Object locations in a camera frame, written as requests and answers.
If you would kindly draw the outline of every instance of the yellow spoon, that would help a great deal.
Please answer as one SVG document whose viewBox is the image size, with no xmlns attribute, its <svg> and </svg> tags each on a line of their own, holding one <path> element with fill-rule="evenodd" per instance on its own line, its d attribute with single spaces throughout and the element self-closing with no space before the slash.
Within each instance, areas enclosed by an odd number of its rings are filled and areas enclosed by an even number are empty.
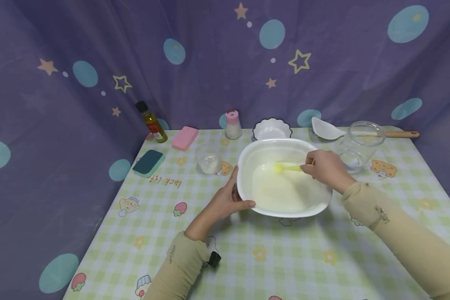
<svg viewBox="0 0 450 300">
<path fill-rule="evenodd" d="M 283 173 L 284 171 L 298 171 L 303 172 L 300 165 L 284 165 L 280 163 L 273 164 L 273 169 L 276 173 Z"/>
</svg>

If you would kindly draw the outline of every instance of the beige sleeve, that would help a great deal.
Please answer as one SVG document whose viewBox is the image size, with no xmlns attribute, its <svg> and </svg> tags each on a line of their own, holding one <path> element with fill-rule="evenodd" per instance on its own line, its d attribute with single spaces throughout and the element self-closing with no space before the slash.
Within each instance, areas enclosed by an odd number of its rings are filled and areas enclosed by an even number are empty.
<svg viewBox="0 0 450 300">
<path fill-rule="evenodd" d="M 143 300 L 183 300 L 208 262 L 210 252 L 202 241 L 193 241 L 179 232 L 168 249 L 165 261 L 160 267 Z"/>
<path fill-rule="evenodd" d="M 450 300 L 450 246 L 368 183 L 355 183 L 345 209 L 382 239 L 434 300 Z"/>
</svg>

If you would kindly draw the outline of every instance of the dark green sponge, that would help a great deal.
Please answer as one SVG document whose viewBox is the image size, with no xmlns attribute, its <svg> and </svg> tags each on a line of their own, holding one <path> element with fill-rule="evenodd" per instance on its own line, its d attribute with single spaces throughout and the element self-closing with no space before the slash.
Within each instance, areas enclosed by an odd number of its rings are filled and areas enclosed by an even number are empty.
<svg viewBox="0 0 450 300">
<path fill-rule="evenodd" d="M 133 167 L 137 175 L 143 177 L 152 176 L 165 160 L 165 155 L 155 150 L 147 151 Z"/>
</svg>

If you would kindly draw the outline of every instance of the purple curtain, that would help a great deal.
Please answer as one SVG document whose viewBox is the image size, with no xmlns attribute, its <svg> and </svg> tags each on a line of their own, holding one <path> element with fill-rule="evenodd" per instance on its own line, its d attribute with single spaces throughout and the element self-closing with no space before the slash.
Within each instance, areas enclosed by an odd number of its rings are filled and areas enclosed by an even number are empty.
<svg viewBox="0 0 450 300">
<path fill-rule="evenodd" d="M 450 0 L 0 0 L 0 299 L 61 299 L 148 133 L 141 100 L 170 129 L 236 108 L 420 130 L 450 195 Z"/>
</svg>

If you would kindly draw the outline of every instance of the plastic tablecloth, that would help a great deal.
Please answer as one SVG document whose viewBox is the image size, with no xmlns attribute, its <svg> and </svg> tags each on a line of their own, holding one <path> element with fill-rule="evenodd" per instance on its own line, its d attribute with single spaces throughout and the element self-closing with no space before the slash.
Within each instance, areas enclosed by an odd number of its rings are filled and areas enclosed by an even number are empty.
<svg viewBox="0 0 450 300">
<path fill-rule="evenodd" d="M 385 127 L 386 130 L 399 130 Z M 230 176 L 251 130 L 238 140 L 223 130 L 200 130 L 187 152 L 148 140 L 137 159 L 154 149 L 166 155 L 145 178 L 129 171 L 92 244 L 70 282 L 65 300 L 139 300 L 165 259 L 178 231 L 185 230 Z M 335 149 L 306 128 L 292 137 Z M 224 163 L 216 175 L 197 169 L 197 146 L 213 142 Z M 450 199 L 409 139 L 387 139 L 358 180 L 373 183 L 408 214 L 450 243 Z M 373 232 L 349 215 L 334 193 L 326 211 L 287 219 L 237 213 L 217 224 L 207 239 L 222 261 L 205 267 L 189 299 L 424 299 L 418 286 Z"/>
</svg>

